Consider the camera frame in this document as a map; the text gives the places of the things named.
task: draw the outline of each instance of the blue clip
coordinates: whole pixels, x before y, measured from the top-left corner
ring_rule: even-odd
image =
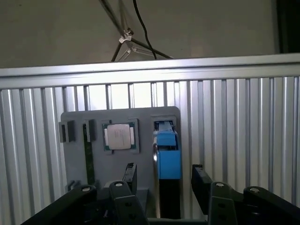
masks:
[[[159,123],[156,137],[158,178],[179,180],[181,178],[181,152],[176,142],[177,133],[173,131],[170,122]]]

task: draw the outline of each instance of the black mount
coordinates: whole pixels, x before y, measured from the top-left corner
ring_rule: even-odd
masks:
[[[136,164],[126,167],[123,180],[97,193],[94,186],[75,187],[23,225],[265,225],[300,224],[300,209],[261,187],[243,193],[213,182],[201,165],[193,165],[192,189],[208,221],[147,218],[136,193]]]

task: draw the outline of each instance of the gray fixture plate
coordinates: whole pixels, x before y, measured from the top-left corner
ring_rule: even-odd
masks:
[[[114,150],[112,154],[104,151],[102,125],[108,121],[112,123],[126,123],[128,120],[138,122],[139,152],[131,150]],[[85,152],[83,142],[83,124],[90,122],[90,136],[92,139],[93,163],[95,180],[99,188],[107,182],[121,180],[128,163],[137,164],[137,188],[147,189],[148,199],[154,199],[154,170],[153,170],[153,130],[154,122],[172,120],[176,131],[180,134],[180,111],[177,107],[115,109],[81,112],[64,112],[61,115],[60,126],[64,125],[66,134],[70,138],[63,138],[67,182],[79,180],[87,183]]]

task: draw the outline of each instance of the black cable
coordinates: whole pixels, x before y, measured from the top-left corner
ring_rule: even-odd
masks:
[[[155,52],[153,51],[152,45],[150,44],[150,41],[149,41],[149,39],[148,39],[148,32],[147,32],[146,26],[145,26],[145,24],[144,24],[144,22],[143,22],[143,20],[142,20],[142,18],[141,18],[139,9],[138,9],[138,7],[137,7],[136,0],[133,0],[133,5],[134,5],[134,7],[135,7],[135,12],[136,12],[137,18],[139,19],[139,21],[140,21],[140,23],[141,23],[141,26],[142,26],[142,28],[143,28],[143,30],[144,30],[146,42],[147,42],[147,44],[149,45],[149,48],[150,48],[150,50],[152,51],[152,54],[153,54],[154,58],[157,59],[157,58],[156,58],[156,54],[155,54]]]

